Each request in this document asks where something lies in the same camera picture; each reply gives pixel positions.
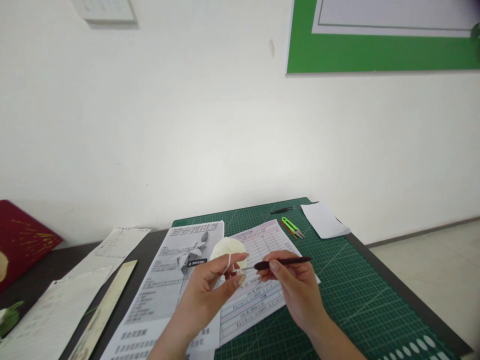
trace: white paper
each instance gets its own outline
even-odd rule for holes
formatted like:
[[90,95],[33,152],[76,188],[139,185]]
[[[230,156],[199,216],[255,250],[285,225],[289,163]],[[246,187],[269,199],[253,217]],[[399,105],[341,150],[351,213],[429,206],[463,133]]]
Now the white paper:
[[58,359],[110,270],[53,281],[0,344],[0,359]]
[[149,232],[150,229],[147,228],[114,228],[105,240],[64,276],[64,279],[111,266],[111,272],[105,280],[107,281]]
[[330,212],[323,202],[311,205],[302,205],[301,209],[318,236],[330,239],[349,234],[351,231]]
[[[249,256],[247,266],[255,265],[271,252],[288,250],[302,256],[277,220],[271,220],[231,238],[241,241]],[[255,269],[246,270],[240,289],[221,308],[220,346],[228,343],[285,305],[278,281],[260,282]]]
[[313,34],[469,38],[477,0],[317,0]]
[[[190,260],[209,259],[216,243],[224,237],[223,221],[172,227],[148,269],[140,288],[122,322],[108,343],[101,360],[112,360],[128,355],[147,358],[157,339],[173,315],[190,276],[195,269],[182,273],[177,258],[187,254],[208,232],[201,255],[190,255]],[[213,359],[220,343],[220,312],[190,344],[190,360]]]

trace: green frame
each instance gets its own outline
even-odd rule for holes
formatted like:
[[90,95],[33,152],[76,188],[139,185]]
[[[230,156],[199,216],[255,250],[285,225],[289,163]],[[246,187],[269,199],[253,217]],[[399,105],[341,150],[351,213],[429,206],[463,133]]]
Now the green frame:
[[469,38],[312,34],[317,0],[293,0],[287,74],[480,69]]

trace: green scissors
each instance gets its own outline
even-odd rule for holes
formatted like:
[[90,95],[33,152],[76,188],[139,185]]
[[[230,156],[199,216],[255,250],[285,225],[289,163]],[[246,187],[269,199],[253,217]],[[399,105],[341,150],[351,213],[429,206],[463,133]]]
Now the green scissors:
[[300,229],[296,227],[290,220],[288,220],[285,216],[281,218],[281,222],[286,225],[287,228],[290,229],[292,233],[297,235],[300,239],[305,239],[305,235],[302,234]]

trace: floor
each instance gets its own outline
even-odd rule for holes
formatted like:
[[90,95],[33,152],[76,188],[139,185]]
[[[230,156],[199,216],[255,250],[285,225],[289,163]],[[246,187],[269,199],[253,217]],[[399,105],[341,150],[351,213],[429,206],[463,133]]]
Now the floor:
[[480,221],[370,250],[480,359]]

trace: light switch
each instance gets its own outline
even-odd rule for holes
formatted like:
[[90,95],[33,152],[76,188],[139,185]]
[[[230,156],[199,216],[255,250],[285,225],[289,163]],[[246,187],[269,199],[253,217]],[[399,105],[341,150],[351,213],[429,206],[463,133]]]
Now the light switch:
[[135,22],[129,0],[72,0],[78,15],[92,22]]

